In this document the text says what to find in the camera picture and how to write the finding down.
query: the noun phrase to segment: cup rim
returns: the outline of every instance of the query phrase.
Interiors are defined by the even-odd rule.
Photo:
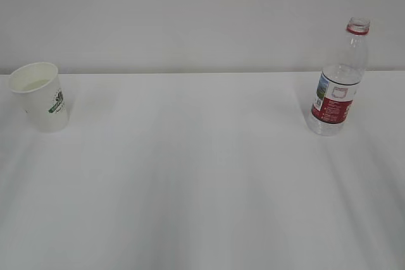
[[[14,77],[17,73],[20,73],[22,70],[27,70],[27,69],[29,69],[29,68],[31,68],[31,67],[33,67],[33,66],[38,65],[38,64],[48,64],[48,65],[52,66],[52,67],[54,68],[54,72],[55,72],[54,76],[53,76],[51,79],[49,79],[45,84],[43,84],[43,85],[41,85],[40,87],[37,87],[37,88],[35,88],[35,89],[32,89],[32,90],[21,91],[21,90],[15,90],[15,89],[11,88],[11,80],[13,79],[13,77]],[[12,72],[12,73],[10,74],[10,76],[9,76],[9,78],[8,78],[8,88],[10,89],[10,91],[12,91],[12,93],[17,93],[17,94],[32,93],[32,92],[38,91],[38,90],[40,90],[40,89],[46,87],[47,85],[49,85],[57,76],[58,76],[58,67],[57,67],[55,64],[53,64],[53,63],[47,63],[47,62],[30,63],[30,64],[27,64],[27,65],[25,65],[25,66],[22,66],[21,68],[18,68],[17,70],[15,70],[14,72]]]

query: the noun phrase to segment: bottle base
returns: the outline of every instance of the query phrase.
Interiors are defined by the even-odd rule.
[[[324,123],[320,121],[318,118],[309,113],[308,118],[306,120],[308,128],[314,132],[315,134],[321,136],[333,136],[338,134],[343,129],[343,123]]]

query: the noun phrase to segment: plastic water bottle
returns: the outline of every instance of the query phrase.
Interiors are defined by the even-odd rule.
[[[367,66],[366,35],[369,27],[368,19],[351,18],[336,62],[322,71],[307,120],[309,128],[316,134],[331,136],[343,128]]]

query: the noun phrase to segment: white table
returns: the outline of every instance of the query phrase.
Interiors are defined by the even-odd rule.
[[[0,269],[404,269],[405,72],[331,138],[319,76],[62,75],[48,135],[0,77]]]

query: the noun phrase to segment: white paper cup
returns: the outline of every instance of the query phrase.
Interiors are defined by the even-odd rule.
[[[55,132],[68,124],[58,67],[54,64],[23,66],[10,75],[8,86],[39,131]]]

